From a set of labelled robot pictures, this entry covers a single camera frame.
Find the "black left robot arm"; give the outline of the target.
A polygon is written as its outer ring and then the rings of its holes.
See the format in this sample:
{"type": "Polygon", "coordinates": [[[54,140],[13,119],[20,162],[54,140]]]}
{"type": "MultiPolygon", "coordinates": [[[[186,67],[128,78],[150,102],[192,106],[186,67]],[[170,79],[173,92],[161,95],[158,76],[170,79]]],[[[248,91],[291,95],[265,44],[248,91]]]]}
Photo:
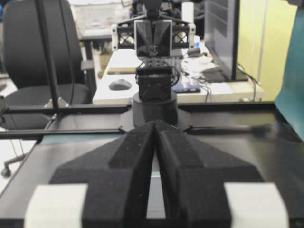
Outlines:
{"type": "Polygon", "coordinates": [[[174,35],[194,45],[194,24],[146,16],[112,25],[112,48],[130,32],[144,65],[135,70],[133,129],[120,138],[59,165],[46,185],[38,185],[24,217],[26,228],[125,228],[146,219],[155,123],[176,125],[179,70],[168,63],[174,35]]]}

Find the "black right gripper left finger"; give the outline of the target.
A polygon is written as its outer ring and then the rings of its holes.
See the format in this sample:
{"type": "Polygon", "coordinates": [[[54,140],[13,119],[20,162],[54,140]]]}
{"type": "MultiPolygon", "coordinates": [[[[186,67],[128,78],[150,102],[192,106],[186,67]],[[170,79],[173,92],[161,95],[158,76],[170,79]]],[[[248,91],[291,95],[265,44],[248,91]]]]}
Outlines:
{"type": "Polygon", "coordinates": [[[27,206],[27,228],[125,228],[146,218],[155,124],[60,165],[27,206]]]}

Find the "white-framed left gripper body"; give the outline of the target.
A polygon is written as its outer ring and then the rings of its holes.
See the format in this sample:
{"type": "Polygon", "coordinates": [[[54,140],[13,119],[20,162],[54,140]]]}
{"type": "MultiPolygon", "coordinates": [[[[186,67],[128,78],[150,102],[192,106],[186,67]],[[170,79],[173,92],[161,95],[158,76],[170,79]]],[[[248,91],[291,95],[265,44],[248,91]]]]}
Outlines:
{"type": "Polygon", "coordinates": [[[138,57],[171,57],[176,49],[192,49],[195,46],[196,26],[178,19],[129,19],[111,26],[112,50],[133,49],[138,57]],[[149,54],[137,54],[137,22],[149,21],[152,27],[153,44],[149,54]],[[155,22],[171,23],[171,43],[169,54],[157,54],[154,47],[155,22]]]}

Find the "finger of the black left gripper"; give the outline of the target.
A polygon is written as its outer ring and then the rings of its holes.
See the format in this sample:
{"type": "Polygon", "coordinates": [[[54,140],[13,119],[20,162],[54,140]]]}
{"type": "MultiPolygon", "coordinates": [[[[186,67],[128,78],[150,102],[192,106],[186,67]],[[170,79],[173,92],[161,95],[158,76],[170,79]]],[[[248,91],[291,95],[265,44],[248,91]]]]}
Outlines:
{"type": "Polygon", "coordinates": [[[149,54],[152,44],[153,40],[151,22],[137,22],[137,54],[149,54]]]}
{"type": "Polygon", "coordinates": [[[171,43],[171,23],[155,22],[154,47],[157,54],[169,54],[171,43]]]}

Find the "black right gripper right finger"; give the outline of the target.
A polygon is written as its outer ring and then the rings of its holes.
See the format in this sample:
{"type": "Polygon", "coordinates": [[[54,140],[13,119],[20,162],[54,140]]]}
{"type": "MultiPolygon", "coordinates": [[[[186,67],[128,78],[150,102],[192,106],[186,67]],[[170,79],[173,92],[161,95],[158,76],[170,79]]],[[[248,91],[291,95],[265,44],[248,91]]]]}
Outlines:
{"type": "Polygon", "coordinates": [[[156,121],[161,171],[190,228],[287,228],[283,198],[257,167],[156,121]]]}

